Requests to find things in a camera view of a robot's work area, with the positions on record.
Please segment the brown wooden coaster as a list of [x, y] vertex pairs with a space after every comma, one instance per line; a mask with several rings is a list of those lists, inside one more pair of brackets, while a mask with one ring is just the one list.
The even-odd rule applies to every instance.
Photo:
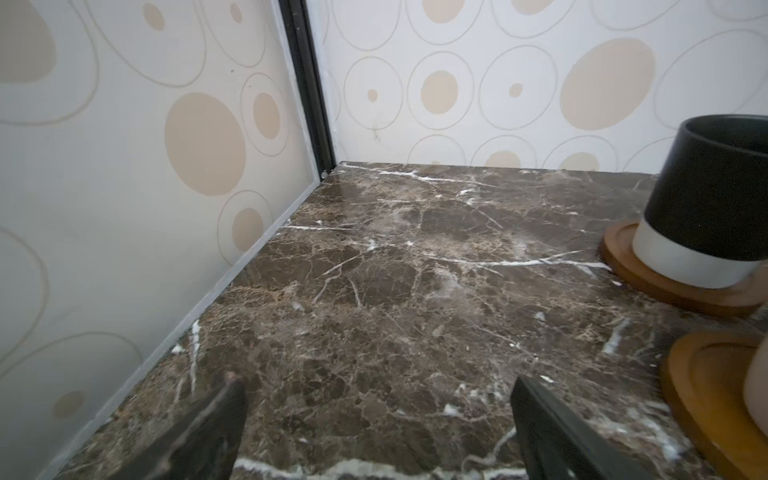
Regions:
[[705, 315], [745, 318], [767, 303], [767, 267], [734, 286], [705, 289], [669, 279], [646, 266], [633, 252], [637, 220], [607, 228], [599, 245], [603, 262], [624, 282], [663, 303]]
[[743, 396], [761, 339], [716, 331], [689, 333], [660, 367], [665, 401], [681, 430], [725, 479], [767, 477], [767, 436]]

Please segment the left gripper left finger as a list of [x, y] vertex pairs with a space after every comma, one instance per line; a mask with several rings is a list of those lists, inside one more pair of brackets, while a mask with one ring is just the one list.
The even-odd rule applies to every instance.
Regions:
[[243, 379], [234, 372], [114, 479], [228, 479], [247, 419]]

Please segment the black mug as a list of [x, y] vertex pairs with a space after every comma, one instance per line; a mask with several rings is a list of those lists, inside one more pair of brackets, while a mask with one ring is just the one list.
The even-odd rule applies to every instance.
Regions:
[[632, 241], [652, 271], [732, 287], [767, 259], [767, 119], [706, 115], [680, 124]]

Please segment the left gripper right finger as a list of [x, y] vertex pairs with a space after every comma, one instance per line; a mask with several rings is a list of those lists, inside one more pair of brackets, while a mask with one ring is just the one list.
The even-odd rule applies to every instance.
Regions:
[[530, 479], [651, 479], [536, 380], [516, 379], [510, 404]]

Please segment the white mug pink handle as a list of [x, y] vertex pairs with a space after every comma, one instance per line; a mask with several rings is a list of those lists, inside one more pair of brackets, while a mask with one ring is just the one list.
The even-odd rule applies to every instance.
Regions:
[[764, 436], [768, 435], [768, 338], [758, 346], [747, 370], [743, 400], [755, 425]]

